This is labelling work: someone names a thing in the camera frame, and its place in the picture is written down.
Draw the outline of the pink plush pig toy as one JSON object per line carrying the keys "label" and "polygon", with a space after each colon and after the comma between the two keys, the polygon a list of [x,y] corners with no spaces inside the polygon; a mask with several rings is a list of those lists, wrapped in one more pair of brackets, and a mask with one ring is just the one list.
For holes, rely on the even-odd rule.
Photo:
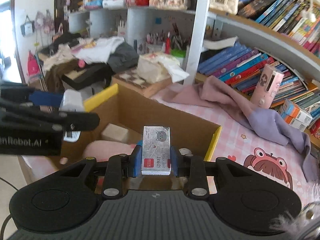
{"label": "pink plush pig toy", "polygon": [[87,157],[94,157],[97,161],[107,161],[110,157],[118,154],[133,152],[136,144],[125,144],[122,142],[96,140],[93,142],[66,143],[63,146],[60,165],[69,165]]}

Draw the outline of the beige square block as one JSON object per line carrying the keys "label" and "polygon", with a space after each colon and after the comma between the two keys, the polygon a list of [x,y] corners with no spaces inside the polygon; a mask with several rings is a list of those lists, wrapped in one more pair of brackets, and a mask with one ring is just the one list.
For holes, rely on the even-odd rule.
{"label": "beige square block", "polygon": [[127,143],[129,130],[115,124],[108,124],[101,132],[101,138],[106,141]]}

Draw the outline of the staples box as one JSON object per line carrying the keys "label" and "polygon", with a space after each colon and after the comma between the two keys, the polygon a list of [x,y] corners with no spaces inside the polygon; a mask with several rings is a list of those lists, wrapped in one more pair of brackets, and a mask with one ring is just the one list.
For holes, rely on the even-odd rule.
{"label": "staples box", "polygon": [[170,128],[144,126],[141,173],[145,176],[171,174]]}

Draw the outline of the white spray bottle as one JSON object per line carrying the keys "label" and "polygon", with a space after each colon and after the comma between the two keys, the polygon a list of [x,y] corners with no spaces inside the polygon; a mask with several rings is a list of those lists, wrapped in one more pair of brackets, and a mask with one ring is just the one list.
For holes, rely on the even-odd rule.
{"label": "white spray bottle", "polygon": [[188,148],[180,148],[179,152],[181,155],[192,154],[191,150],[189,150]]}

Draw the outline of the pink cartoon table mat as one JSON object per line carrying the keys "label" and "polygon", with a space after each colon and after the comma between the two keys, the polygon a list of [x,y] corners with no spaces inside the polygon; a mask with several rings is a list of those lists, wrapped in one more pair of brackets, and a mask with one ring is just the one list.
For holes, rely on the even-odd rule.
{"label": "pink cartoon table mat", "polygon": [[[85,102],[86,109],[93,111],[95,104],[102,102],[103,98],[116,94],[120,87],[123,86],[112,86],[88,99]],[[304,158],[293,146],[281,146],[258,137],[254,132],[233,120],[219,106],[207,108],[180,105],[164,102],[162,98],[163,92],[160,92],[151,100],[218,125],[219,129],[216,134],[216,142],[213,144],[211,161],[214,161],[217,157],[226,157],[293,189],[303,204],[310,202],[312,185],[306,181],[301,169]],[[129,138],[125,144],[137,144],[142,138],[142,133],[135,132],[122,125],[117,118],[113,118],[90,142],[103,140],[101,132],[108,124],[115,124],[129,130]],[[89,132],[81,133],[77,142],[82,142],[88,135]],[[61,155],[57,157],[23,157],[28,169],[27,182],[32,183],[68,166],[59,164],[60,157]]]}

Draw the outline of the yellow cardboard box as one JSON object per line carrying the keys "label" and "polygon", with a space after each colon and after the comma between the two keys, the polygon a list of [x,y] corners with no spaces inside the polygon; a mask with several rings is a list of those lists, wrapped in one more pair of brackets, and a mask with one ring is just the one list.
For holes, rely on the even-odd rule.
{"label": "yellow cardboard box", "polygon": [[[216,142],[218,125],[211,124],[186,112],[170,108],[148,99],[133,90],[120,87],[116,94],[103,98],[93,106],[100,118],[99,126],[88,131],[82,142],[90,142],[113,118],[135,132],[142,133],[144,126],[170,128],[171,146],[179,150],[188,148],[193,155],[200,156],[206,175],[213,176],[215,163],[211,162],[213,144]],[[54,200],[76,202],[97,198],[95,186],[99,176],[105,176],[107,161],[81,159],[38,182],[41,192]]]}

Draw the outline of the pile of clothes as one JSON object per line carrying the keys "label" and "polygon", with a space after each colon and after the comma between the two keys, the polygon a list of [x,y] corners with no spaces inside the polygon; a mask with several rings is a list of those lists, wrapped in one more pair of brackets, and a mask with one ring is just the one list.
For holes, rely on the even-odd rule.
{"label": "pile of clothes", "polygon": [[42,65],[49,92],[65,90],[67,83],[81,90],[94,83],[111,83],[112,76],[135,67],[139,55],[122,37],[82,38],[79,33],[66,33],[48,49],[53,53]]}

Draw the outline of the chessboard box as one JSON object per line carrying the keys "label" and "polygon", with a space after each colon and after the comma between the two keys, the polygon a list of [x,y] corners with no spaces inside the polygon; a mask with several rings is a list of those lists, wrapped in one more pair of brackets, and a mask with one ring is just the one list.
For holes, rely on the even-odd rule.
{"label": "chessboard box", "polygon": [[141,78],[136,71],[136,68],[128,69],[124,72],[112,76],[111,84],[118,84],[134,90],[142,94],[146,98],[150,98],[157,94],[160,90],[172,84],[171,78],[159,81],[157,83],[148,83]]}

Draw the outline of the pink purple cloth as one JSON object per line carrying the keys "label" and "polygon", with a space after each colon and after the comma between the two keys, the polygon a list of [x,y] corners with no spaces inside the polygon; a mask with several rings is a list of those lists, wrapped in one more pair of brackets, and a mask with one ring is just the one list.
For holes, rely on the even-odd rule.
{"label": "pink purple cloth", "polygon": [[309,136],[287,124],[280,114],[272,109],[256,106],[214,76],[182,88],[179,92],[167,91],[163,100],[170,103],[212,108],[220,106],[242,126],[254,131],[259,137],[293,147],[304,157],[302,170],[307,181],[319,181],[317,156],[311,153]]}

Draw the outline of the tissue pack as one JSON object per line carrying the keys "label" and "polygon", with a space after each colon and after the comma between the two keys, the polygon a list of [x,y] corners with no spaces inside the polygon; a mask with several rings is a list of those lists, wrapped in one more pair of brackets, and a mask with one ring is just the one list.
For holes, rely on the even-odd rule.
{"label": "tissue pack", "polygon": [[171,78],[172,83],[177,83],[189,76],[181,68],[181,63],[178,59],[162,52],[140,55],[137,74],[151,84],[168,78]]}

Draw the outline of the orange white box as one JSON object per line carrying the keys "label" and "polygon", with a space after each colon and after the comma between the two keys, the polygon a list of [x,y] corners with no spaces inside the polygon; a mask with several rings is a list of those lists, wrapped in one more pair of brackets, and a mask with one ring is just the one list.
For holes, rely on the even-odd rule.
{"label": "orange white box", "polygon": [[310,113],[288,99],[285,100],[278,113],[287,124],[301,132],[304,132],[312,121]]}

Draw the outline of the pink cylindrical device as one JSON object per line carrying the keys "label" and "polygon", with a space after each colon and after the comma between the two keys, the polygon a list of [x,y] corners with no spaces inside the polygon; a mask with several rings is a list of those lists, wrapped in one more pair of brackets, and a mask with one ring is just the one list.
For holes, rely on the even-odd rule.
{"label": "pink cylindrical device", "polygon": [[270,108],[283,77],[283,72],[270,64],[266,64],[251,96],[250,102],[261,108]]}

